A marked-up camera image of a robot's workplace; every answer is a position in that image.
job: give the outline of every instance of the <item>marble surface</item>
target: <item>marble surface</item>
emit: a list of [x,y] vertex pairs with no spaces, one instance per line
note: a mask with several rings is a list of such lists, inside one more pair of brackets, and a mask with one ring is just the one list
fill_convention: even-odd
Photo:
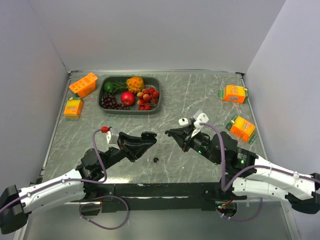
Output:
[[[70,84],[84,77],[87,72],[72,72]],[[157,144],[150,148],[135,163],[128,159],[110,167],[108,183],[197,183],[218,182],[221,167],[214,165],[197,152],[182,152],[173,138],[165,135],[165,130],[178,128],[180,118],[189,118],[197,110],[203,110],[209,122],[220,131],[234,114],[254,123],[249,104],[221,101],[218,90],[226,85],[242,85],[241,76],[233,73],[198,72],[158,72],[158,73],[118,73],[116,75],[152,76],[159,79],[162,90],[162,108],[153,115],[115,115],[100,110],[97,105],[98,91],[102,80],[111,74],[99,74],[96,90],[86,96],[79,121],[66,121],[63,113],[59,117],[51,150],[46,164],[44,180],[58,177],[75,168],[85,151],[92,148],[92,133],[101,126],[112,126],[124,133],[140,136],[143,131],[157,133]],[[72,96],[68,90],[66,100]],[[213,136],[213,130],[203,132]],[[108,149],[106,135],[97,135],[97,146],[101,151]],[[253,145],[239,140],[239,146],[264,157],[262,144],[257,137]]]

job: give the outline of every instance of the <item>white wall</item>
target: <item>white wall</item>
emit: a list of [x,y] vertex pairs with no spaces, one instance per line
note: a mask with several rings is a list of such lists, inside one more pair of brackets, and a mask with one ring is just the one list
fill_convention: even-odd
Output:
[[39,176],[67,77],[28,0],[0,0],[0,194]]
[[[320,1],[287,0],[245,75],[270,161],[320,173]],[[295,212],[303,239],[320,213]]]
[[285,0],[29,0],[69,71],[245,73]]

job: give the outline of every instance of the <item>fruit tray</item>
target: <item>fruit tray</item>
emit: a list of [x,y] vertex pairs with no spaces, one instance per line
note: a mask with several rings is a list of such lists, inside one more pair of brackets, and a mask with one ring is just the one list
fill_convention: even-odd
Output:
[[[104,85],[106,82],[113,82],[113,83],[123,83],[126,82],[127,79],[131,78],[133,76],[108,76],[106,77],[100,86],[99,94],[98,94],[98,106],[101,110],[105,111],[108,114],[124,114],[124,115],[150,115],[155,114],[160,111],[161,106],[161,98],[162,98],[162,91],[160,87],[160,82],[158,79],[152,76],[141,76],[144,81],[144,85],[146,89],[149,88],[155,88],[156,91],[159,91],[159,97],[158,102],[156,106],[152,106],[151,110],[139,110],[139,105],[137,104],[137,101],[139,100],[139,97],[137,97],[137,94],[134,94],[134,104],[129,106],[129,109],[122,110],[122,109],[107,109],[102,106],[102,98],[107,94],[104,89]],[[122,92],[118,92],[113,94],[114,100],[117,102],[117,104],[121,104],[121,95]]]

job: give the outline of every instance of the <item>orange box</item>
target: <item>orange box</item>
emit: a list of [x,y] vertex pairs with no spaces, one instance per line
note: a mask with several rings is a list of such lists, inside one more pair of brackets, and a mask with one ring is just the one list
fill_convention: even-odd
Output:
[[64,109],[64,116],[67,120],[78,120],[80,118],[82,107],[84,102],[80,97],[70,97],[66,102]]
[[218,98],[224,101],[243,104],[248,98],[248,88],[243,86],[227,85],[218,92]]
[[256,126],[237,114],[232,117],[225,128],[249,144],[252,144],[256,139],[256,135],[254,135]]
[[97,79],[98,77],[90,72],[87,76],[71,84],[69,88],[77,97],[84,98],[96,89]]

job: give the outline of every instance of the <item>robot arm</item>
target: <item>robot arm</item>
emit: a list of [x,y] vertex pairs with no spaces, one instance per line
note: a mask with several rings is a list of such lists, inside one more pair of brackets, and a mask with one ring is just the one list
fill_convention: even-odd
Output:
[[228,173],[225,177],[229,180],[235,178],[228,189],[224,189],[221,181],[222,190],[230,193],[230,197],[247,196],[289,201],[293,209],[306,214],[315,214],[320,210],[320,194],[316,193],[320,187],[319,174],[299,174],[275,165],[238,147],[238,142],[225,131],[220,133],[225,156],[222,162],[218,135],[210,139],[209,135],[201,132],[208,121],[207,115],[200,110],[190,120],[180,119],[181,128],[167,130],[165,134],[173,137],[183,152],[193,149],[212,163],[223,164]]
[[[135,162],[157,142],[156,136],[153,132],[143,132],[141,137],[136,137],[108,128],[106,140],[110,148],[106,152],[98,151],[104,168],[108,169],[123,158]],[[6,188],[0,196],[1,233],[9,234],[22,228],[29,215],[35,216],[64,203],[95,197],[96,183],[104,177],[92,148],[85,152],[76,169],[62,176],[21,189],[15,185]]]

